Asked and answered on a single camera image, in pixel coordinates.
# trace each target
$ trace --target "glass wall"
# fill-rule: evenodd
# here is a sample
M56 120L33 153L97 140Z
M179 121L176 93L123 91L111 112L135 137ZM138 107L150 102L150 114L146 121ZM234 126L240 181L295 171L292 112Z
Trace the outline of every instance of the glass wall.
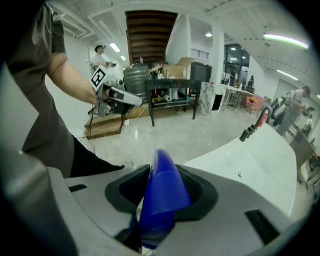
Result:
M250 55L239 44L224 46L224 72L228 77L235 74L235 81L245 85L247 82Z

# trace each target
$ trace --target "white pillar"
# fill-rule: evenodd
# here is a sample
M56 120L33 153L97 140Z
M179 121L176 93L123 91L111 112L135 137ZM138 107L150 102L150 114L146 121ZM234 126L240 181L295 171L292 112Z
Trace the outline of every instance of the white pillar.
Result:
M225 34L221 27L212 25L212 48L209 53L212 65L211 81L214 84L221 83L225 58Z

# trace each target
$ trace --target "black pants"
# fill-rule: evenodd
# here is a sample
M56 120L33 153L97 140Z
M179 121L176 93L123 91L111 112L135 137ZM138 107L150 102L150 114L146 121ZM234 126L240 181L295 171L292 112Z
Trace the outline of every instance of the black pants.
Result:
M87 150L75 137L74 157L70 177L97 175L121 170L124 166L112 165Z

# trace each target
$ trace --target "black slot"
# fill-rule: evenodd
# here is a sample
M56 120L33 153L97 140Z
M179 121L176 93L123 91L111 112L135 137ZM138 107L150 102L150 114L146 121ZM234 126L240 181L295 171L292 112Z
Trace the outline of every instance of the black slot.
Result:
M83 189L86 189L86 188L87 188L86 185L78 184L78 185L70 186L69 190L72 193L72 192L76 192L76 191L83 190Z
M215 95L211 110L218 110L220 107L221 101L222 101L222 95L220 94Z
M253 226L264 245L279 236L279 232L272 226L260 210L251 210L244 213Z

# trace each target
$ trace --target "hand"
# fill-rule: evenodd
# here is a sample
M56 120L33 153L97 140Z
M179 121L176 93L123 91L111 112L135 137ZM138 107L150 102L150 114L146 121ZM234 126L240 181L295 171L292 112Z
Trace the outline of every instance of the hand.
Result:
M110 92L110 88L107 88L106 90L104 90L102 92L102 100L103 101L106 101L108 98L109 98L109 92ZM117 97L117 93L114 93L114 90L113 90L113 97Z
M102 100L103 101L106 101L109 98L109 92L110 92L110 88L108 88L102 92Z

